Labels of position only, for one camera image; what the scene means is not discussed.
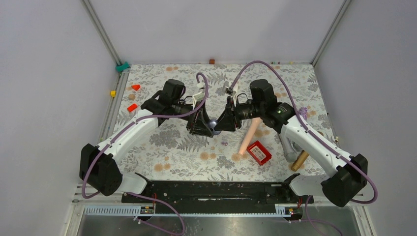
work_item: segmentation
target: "teal object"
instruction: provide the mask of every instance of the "teal object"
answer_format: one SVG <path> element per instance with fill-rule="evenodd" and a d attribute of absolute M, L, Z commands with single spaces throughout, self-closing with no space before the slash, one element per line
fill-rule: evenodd
<path fill-rule="evenodd" d="M 129 63 L 127 61 L 123 65 L 116 66 L 118 72 L 122 72 L 124 69 L 129 68 Z"/>

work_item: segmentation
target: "gold cylinder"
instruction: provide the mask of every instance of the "gold cylinder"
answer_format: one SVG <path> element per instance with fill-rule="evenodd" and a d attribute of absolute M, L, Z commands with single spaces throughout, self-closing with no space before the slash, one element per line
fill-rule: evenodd
<path fill-rule="evenodd" d="M 298 171 L 299 168 L 304 164 L 304 161 L 308 158 L 309 154 L 306 151 L 302 151 L 300 156 L 298 156 L 297 160 L 291 166 L 292 171 Z"/>

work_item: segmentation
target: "red triangular block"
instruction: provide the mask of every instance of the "red triangular block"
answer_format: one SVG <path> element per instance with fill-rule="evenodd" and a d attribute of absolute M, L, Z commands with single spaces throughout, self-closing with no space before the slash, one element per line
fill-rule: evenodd
<path fill-rule="evenodd" d="M 131 87 L 132 87 L 132 89 L 134 89 L 135 91 L 138 91 L 138 90 L 141 88 L 141 86 L 140 86 L 140 85 L 132 85 Z"/>

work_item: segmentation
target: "fern pattern fabric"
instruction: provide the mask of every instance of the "fern pattern fabric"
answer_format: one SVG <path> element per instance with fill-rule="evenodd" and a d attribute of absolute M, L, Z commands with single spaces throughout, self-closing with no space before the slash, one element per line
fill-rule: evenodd
<path fill-rule="evenodd" d="M 196 73 L 208 78 L 209 97 L 206 109 L 210 118 L 218 118 L 224 110 L 226 95 L 222 93 L 225 81 L 231 81 L 242 69 L 243 64 L 189 64 L 189 65 L 132 65 L 117 117 L 115 132 L 135 114 L 127 107 L 136 103 L 140 106 L 158 90 L 165 81 L 176 79 L 186 87 L 185 95 L 198 92 Z M 297 107 L 307 108 L 307 121 L 316 130 L 334 142 L 314 69 L 311 65 L 275 65 L 275 70 L 288 84 Z M 256 64 L 248 67 L 239 80 L 239 91 L 251 98 L 249 84 L 256 79 L 267 79 L 274 87 L 279 101 L 290 103 L 287 92 L 275 75 L 265 66 Z M 131 85 L 140 84 L 135 91 Z M 237 132 L 223 131 L 213 138 L 193 136 L 186 130 L 186 121 L 170 119 L 149 133 L 124 157 L 120 168 L 138 172 L 149 179 L 163 180 L 210 180 L 210 181 L 282 181 L 294 172 L 290 170 L 283 155 L 277 133 L 261 124 L 252 142 L 259 140 L 272 154 L 272 159 L 259 166 L 248 153 L 236 154 L 250 121 L 243 122 Z M 313 158 L 308 158 L 298 171 L 303 175 L 320 175 L 324 171 Z"/>

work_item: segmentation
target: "white wall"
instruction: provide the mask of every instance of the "white wall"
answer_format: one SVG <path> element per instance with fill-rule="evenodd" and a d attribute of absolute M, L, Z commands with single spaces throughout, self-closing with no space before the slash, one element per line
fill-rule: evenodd
<path fill-rule="evenodd" d="M 379 236 L 416 233 L 417 2 L 353 1 L 317 65 L 340 144 L 369 161 Z"/>
<path fill-rule="evenodd" d="M 115 64 L 78 0 L 0 9 L 0 235 L 57 236 Z"/>
<path fill-rule="evenodd" d="M 91 0 L 129 63 L 311 62 L 343 0 Z"/>

